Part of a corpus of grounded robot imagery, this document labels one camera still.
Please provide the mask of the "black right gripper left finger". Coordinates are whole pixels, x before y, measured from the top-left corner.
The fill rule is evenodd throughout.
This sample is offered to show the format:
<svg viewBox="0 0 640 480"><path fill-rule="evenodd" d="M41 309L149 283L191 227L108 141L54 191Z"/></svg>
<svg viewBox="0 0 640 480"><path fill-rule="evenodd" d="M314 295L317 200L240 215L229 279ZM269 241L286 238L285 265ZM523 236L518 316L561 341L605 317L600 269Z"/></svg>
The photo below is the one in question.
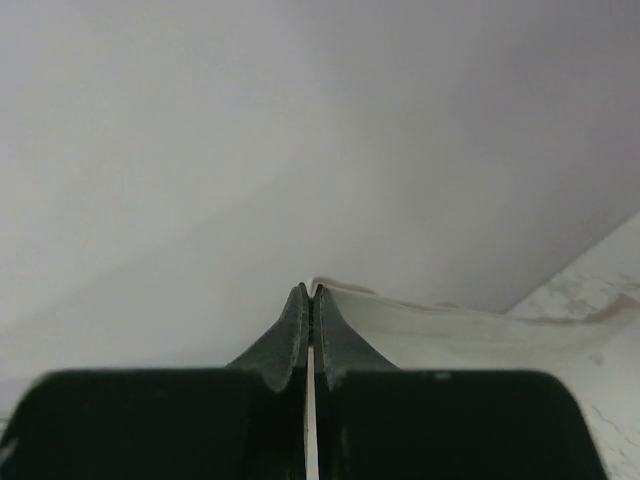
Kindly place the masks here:
<svg viewBox="0 0 640 480"><path fill-rule="evenodd" d="M48 373L1 439L5 479L302 479L310 299L222 367Z"/></svg>

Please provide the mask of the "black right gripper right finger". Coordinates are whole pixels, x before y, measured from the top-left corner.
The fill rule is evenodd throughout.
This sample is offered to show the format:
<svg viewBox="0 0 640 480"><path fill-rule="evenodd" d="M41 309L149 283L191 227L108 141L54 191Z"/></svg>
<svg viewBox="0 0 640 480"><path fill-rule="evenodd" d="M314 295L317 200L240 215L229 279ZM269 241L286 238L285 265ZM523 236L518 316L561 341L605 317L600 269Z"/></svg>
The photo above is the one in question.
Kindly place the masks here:
<svg viewBox="0 0 640 480"><path fill-rule="evenodd" d="M578 403L535 370L402 370L312 303L323 479L602 479Z"/></svg>

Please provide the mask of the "white and green t shirt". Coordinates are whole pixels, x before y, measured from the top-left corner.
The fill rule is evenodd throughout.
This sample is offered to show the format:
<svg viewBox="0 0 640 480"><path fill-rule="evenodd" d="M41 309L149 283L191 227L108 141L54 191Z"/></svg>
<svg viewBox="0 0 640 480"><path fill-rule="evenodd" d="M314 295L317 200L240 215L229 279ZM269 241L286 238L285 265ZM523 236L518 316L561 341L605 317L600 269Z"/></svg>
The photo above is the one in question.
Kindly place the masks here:
<svg viewBox="0 0 640 480"><path fill-rule="evenodd" d="M347 323L405 369L534 369L576 395L611 479L639 476L639 294L600 280L545 287L514 315L419 306L329 278Z"/></svg>

